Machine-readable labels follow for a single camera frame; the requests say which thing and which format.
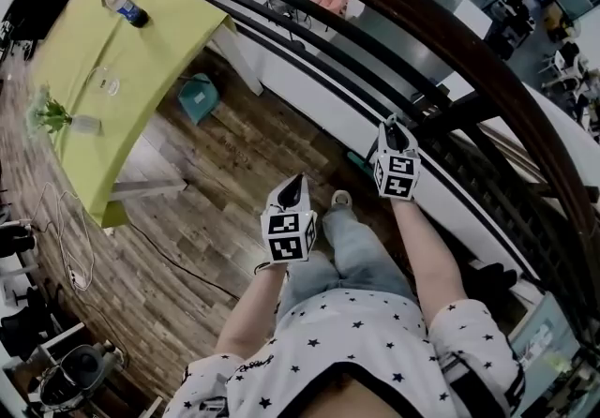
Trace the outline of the white star-print shirt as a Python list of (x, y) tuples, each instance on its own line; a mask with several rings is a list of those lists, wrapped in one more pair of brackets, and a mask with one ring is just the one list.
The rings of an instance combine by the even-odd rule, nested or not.
[(292, 308), (253, 356), (188, 365), (164, 418), (296, 418), (339, 375), (405, 418), (509, 418), (525, 390), (483, 303), (456, 301), (426, 323), (405, 297), (334, 289)]

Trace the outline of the white ribbed vase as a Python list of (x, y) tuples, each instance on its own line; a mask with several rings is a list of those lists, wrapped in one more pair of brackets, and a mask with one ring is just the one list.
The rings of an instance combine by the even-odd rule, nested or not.
[(71, 118), (69, 128), (83, 134), (99, 135), (101, 133), (101, 121), (89, 115), (74, 115)]

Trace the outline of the grey office chair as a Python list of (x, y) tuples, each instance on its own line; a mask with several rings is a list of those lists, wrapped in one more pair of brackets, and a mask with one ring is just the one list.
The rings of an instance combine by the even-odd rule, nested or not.
[(42, 374), (39, 385), (42, 409), (56, 412), (77, 409), (124, 362), (123, 353), (111, 343), (77, 346)]

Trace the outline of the black bag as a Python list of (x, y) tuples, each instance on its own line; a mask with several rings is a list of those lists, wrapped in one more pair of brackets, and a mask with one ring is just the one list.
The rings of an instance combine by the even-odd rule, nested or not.
[(469, 287), (478, 295), (508, 292), (517, 282), (517, 271), (505, 269), (500, 263), (470, 269)]

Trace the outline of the person's right forearm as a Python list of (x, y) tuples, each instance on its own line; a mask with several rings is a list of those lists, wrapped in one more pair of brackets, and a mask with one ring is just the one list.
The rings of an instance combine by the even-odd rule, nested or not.
[(394, 199), (390, 202), (412, 268), (420, 307), (430, 326), (443, 308), (467, 298), (458, 264), (415, 202)]

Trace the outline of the clear glass mug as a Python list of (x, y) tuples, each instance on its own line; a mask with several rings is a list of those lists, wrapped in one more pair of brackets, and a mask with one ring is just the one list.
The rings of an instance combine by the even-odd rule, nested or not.
[(108, 97), (116, 96), (120, 89), (119, 78), (108, 67), (93, 68), (86, 83), (91, 92)]

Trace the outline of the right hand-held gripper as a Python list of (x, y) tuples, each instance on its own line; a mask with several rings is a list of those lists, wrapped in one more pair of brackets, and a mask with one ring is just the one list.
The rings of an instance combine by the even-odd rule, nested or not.
[(418, 142), (401, 123), (379, 125), (373, 177), (383, 198), (411, 200), (418, 181), (421, 161), (418, 157), (391, 155), (395, 150), (415, 155)]

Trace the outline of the person's left forearm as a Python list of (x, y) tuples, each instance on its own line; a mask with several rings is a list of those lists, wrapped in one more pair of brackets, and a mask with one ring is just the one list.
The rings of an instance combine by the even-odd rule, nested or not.
[(234, 307), (218, 337), (215, 354), (248, 359), (265, 343), (275, 317), (287, 264), (260, 270)]

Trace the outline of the teal notice board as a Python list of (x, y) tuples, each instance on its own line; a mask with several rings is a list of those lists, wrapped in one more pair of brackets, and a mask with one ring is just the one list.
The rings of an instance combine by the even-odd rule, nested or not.
[(541, 394), (572, 369), (578, 340), (555, 297), (547, 293), (509, 339), (525, 371), (526, 391)]

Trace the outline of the vase with green plant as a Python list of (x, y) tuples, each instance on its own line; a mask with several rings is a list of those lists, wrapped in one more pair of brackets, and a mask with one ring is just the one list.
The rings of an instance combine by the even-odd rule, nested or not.
[(72, 124), (72, 116), (56, 101), (48, 85), (42, 85), (33, 94), (25, 115), (27, 130), (31, 135), (43, 130), (55, 134)]

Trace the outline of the light blue jeans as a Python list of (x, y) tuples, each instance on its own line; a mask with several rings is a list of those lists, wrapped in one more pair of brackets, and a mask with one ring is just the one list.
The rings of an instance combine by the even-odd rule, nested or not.
[(314, 251), (308, 261), (288, 267), (289, 279), (277, 310), (278, 323), (294, 307), (333, 289), (380, 291), (417, 302), (408, 279), (375, 232), (358, 221), (351, 206), (331, 206), (322, 218), (322, 228), (334, 250), (334, 259), (330, 261), (320, 251)]

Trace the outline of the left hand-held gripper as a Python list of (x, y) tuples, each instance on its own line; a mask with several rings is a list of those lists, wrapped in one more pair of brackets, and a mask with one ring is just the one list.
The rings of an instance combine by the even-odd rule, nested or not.
[(317, 236), (317, 214), (309, 211), (306, 176), (299, 173), (276, 186), (268, 195), (267, 208), (281, 212), (261, 216), (270, 262), (307, 261)]

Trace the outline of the teal bin under table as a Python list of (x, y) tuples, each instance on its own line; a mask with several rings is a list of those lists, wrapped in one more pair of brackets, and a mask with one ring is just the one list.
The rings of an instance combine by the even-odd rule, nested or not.
[(186, 78), (177, 97), (187, 117), (194, 125), (198, 125), (219, 102), (217, 88), (203, 73)]

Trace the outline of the white desk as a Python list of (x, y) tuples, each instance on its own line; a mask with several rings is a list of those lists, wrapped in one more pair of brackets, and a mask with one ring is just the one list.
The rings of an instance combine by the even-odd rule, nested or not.
[(481, 39), (487, 36), (493, 23), (492, 19), (471, 0), (461, 0), (454, 11), (454, 16)]

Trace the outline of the cola bottle with blue label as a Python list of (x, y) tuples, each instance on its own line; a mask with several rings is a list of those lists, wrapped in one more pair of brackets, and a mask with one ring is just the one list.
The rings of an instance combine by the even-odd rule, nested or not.
[(132, 0), (101, 0), (101, 2), (104, 7), (119, 14), (136, 28), (145, 27), (149, 21), (147, 12)]

